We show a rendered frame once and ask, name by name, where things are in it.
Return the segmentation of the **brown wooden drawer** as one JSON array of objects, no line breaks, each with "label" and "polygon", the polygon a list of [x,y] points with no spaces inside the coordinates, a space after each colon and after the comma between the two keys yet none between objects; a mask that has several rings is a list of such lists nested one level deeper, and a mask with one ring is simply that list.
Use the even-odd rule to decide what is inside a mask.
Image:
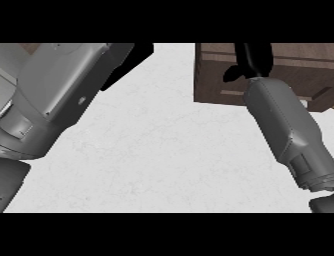
[{"label": "brown wooden drawer", "polygon": [[[334,43],[273,43],[270,78],[292,88],[310,112],[334,107]],[[193,101],[244,106],[244,77],[223,81],[225,71],[236,64],[232,43],[195,44]]]}]

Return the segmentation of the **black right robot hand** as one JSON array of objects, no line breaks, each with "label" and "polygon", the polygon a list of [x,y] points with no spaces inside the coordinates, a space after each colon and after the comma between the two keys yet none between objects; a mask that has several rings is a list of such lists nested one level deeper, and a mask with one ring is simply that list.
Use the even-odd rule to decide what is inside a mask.
[{"label": "black right robot hand", "polygon": [[241,76],[247,79],[267,77],[273,68],[270,43],[235,43],[236,64],[227,68],[223,81],[233,82]]}]

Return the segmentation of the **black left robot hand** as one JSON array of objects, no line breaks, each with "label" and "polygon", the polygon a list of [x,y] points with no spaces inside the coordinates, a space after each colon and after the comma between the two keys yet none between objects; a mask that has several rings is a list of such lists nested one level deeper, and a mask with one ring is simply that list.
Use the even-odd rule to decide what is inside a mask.
[{"label": "black left robot hand", "polygon": [[146,60],[146,58],[154,54],[154,44],[152,43],[136,43],[133,49],[124,59],[121,65],[114,69],[109,78],[100,88],[105,91],[115,82],[123,78],[123,76],[136,68],[136,66]]}]

